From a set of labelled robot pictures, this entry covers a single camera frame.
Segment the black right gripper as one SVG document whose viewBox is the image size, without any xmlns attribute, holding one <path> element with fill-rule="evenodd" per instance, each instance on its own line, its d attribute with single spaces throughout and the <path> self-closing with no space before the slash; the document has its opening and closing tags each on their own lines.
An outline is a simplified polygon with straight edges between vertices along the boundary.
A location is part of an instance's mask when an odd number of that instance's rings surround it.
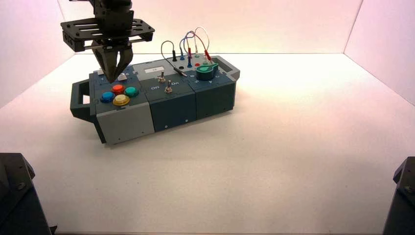
<svg viewBox="0 0 415 235">
<path fill-rule="evenodd" d="M 61 23 L 63 41 L 74 52 L 92 50 L 108 82 L 113 83 L 133 59 L 131 44 L 152 41 L 155 29 L 134 18 L 130 0 L 89 3 L 94 17 Z"/>
</svg>

